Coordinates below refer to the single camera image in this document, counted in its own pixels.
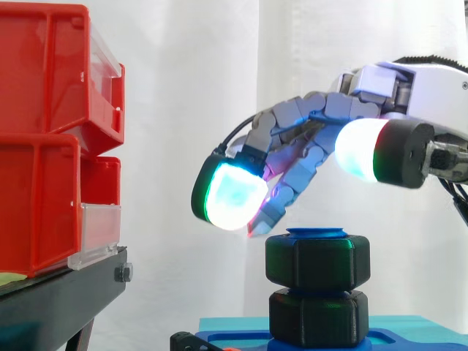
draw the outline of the robotic finger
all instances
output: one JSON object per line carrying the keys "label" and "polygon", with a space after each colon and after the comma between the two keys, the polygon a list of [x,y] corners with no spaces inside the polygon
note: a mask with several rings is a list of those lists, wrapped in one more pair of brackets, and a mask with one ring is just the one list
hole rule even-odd
{"label": "robotic finger", "polygon": [[301,149],[301,153],[282,172],[271,196],[262,203],[260,210],[250,221],[249,236],[268,234],[281,220],[286,207],[295,202],[317,174],[317,168],[333,152],[339,130],[340,126],[325,127]]}
{"label": "robotic finger", "polygon": [[[343,144],[343,137],[341,142],[337,140],[338,134],[347,134],[348,126],[366,120],[379,122],[371,128],[374,131],[393,130],[398,136],[395,140],[389,137],[388,148],[379,151],[395,161],[381,162],[379,175],[372,169],[373,149],[361,150],[355,158],[355,169],[369,178],[409,188],[418,188],[427,174],[456,183],[468,182],[468,157],[463,155],[468,154],[464,122],[467,94],[468,69],[436,56],[401,58],[344,73],[330,92],[313,91],[280,102],[236,128],[203,165],[192,193],[192,210],[199,218],[224,229],[238,229],[249,223],[252,235],[269,232],[313,179],[317,167],[333,153],[335,145],[358,150],[364,143],[375,144],[377,139],[369,142],[365,137],[372,134],[366,128],[350,143]],[[399,130],[398,120],[408,121],[409,126]],[[411,121],[427,123],[434,129],[434,137],[419,140],[414,150],[407,150],[405,137],[427,131],[422,126],[413,126],[413,130]],[[250,123],[247,136],[228,149],[230,140]],[[442,150],[445,155],[453,155],[450,145],[461,149],[457,149],[455,165],[449,156],[444,159],[449,164],[447,169],[422,162],[426,156],[409,156],[417,156],[421,150],[434,155],[441,155]],[[406,151],[410,159],[399,163]],[[368,163],[370,160],[370,168],[360,167],[362,159]],[[346,157],[341,160],[342,165],[350,163]],[[278,184],[267,197],[266,182],[277,176]]]}

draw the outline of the black cylindrical joint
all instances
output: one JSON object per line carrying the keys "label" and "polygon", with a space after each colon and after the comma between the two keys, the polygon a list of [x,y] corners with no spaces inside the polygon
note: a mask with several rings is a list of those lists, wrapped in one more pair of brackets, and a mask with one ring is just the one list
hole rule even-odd
{"label": "black cylindrical joint", "polygon": [[380,131],[374,150],[374,175],[383,183],[417,189],[423,185],[426,148],[434,138],[429,124],[390,120]]}

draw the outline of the stacked black blocks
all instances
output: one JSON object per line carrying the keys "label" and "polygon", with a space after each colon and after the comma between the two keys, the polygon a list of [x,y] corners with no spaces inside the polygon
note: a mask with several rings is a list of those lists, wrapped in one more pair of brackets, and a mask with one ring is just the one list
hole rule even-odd
{"label": "stacked black blocks", "polygon": [[357,346],[369,332],[367,297],[354,289],[370,278],[369,241],[340,229],[270,237],[266,276],[287,288],[270,297],[270,332],[303,348]]}

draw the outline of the turquoise table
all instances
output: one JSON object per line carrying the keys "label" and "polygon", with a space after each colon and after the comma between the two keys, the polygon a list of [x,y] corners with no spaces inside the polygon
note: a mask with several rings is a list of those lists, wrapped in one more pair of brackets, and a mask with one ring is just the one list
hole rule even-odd
{"label": "turquoise table", "polygon": [[[450,329],[418,316],[378,316],[370,317],[371,328],[387,329],[413,342],[455,343],[468,346],[468,335],[461,335]],[[268,330],[268,318],[203,318],[200,332],[204,331],[264,331]],[[381,344],[371,338],[372,344]],[[217,347],[257,347],[266,340],[213,341]]]}

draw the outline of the blue tray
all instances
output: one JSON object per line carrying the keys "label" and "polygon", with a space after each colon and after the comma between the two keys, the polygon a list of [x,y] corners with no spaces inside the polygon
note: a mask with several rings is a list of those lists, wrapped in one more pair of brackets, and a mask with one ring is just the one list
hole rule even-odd
{"label": "blue tray", "polygon": [[[450,331],[421,317],[371,317],[370,324],[371,327],[385,326],[386,328],[371,328],[368,337],[354,349],[334,350],[468,351],[468,336]],[[247,326],[251,330],[239,330],[242,326]],[[237,330],[229,331],[229,327],[237,328]],[[268,327],[268,318],[209,318],[200,321],[201,332],[197,336],[218,347],[234,347],[241,351],[305,350],[272,340],[269,331],[262,330],[261,327]]]}

